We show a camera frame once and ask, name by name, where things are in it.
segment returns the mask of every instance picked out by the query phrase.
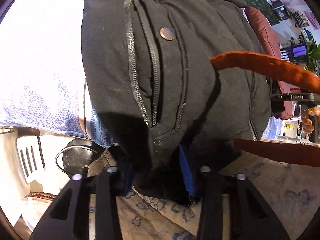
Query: poster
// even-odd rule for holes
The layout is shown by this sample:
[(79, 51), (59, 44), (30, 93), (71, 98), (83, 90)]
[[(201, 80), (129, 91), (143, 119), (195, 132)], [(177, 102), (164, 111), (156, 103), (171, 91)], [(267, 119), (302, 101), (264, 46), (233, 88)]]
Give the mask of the poster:
[(311, 10), (303, 11), (304, 15), (308, 18), (309, 24), (315, 29), (320, 29), (320, 24), (318, 23), (317, 19), (313, 15)]

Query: blue lining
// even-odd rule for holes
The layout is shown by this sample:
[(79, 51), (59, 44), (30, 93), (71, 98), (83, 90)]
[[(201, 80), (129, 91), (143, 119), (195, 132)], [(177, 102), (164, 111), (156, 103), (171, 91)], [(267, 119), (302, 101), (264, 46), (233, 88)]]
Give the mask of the blue lining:
[(193, 176), (181, 145), (179, 146), (179, 149), (179, 161), (180, 168), (183, 174), (184, 185), (189, 194), (193, 196), (196, 194), (196, 189), (193, 184)]

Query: red cushion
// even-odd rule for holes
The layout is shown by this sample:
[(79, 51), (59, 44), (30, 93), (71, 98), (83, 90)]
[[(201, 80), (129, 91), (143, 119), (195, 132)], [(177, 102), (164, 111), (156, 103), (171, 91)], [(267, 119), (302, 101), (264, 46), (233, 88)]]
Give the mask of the red cushion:
[[(257, 35), (263, 49), (267, 55), (281, 59), (279, 40), (276, 33), (271, 28), (267, 18), (258, 9), (249, 6), (245, 9), (248, 21)], [(283, 81), (278, 81), (282, 93), (290, 93), (290, 87)], [(293, 103), (284, 102), (284, 111), (280, 117), (282, 119), (291, 119), (293, 117)]]

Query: black bracket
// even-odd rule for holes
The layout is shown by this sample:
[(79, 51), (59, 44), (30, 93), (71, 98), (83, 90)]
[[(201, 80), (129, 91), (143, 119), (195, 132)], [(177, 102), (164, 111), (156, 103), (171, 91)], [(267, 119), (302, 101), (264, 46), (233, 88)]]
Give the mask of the black bracket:
[(296, 101), (300, 103), (312, 103), (312, 105), (320, 105), (320, 96), (314, 93), (288, 93), (288, 94), (272, 94), (271, 101)]
[(74, 175), (44, 213), (30, 240), (89, 239), (90, 194), (96, 194), (95, 239), (122, 240), (116, 196), (127, 194), (132, 179), (132, 166), (126, 162), (93, 177)]
[(202, 176), (206, 185), (197, 240), (224, 239), (222, 194), (228, 194), (229, 198), (230, 239), (290, 239), (276, 214), (244, 174), (230, 177), (210, 172)]

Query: snap button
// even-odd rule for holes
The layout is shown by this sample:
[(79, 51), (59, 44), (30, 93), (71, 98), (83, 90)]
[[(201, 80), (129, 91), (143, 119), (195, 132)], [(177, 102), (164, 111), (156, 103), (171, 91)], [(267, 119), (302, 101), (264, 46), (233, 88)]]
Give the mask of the snap button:
[(164, 38), (167, 41), (172, 41), (174, 39), (173, 31), (168, 28), (162, 28), (160, 30), (160, 35), (162, 38)]
[(209, 173), (211, 171), (211, 169), (208, 166), (202, 166), (200, 168), (200, 171), (204, 172), (204, 173)]
[(245, 180), (246, 176), (243, 173), (238, 173), (236, 178), (239, 179), (239, 180)]

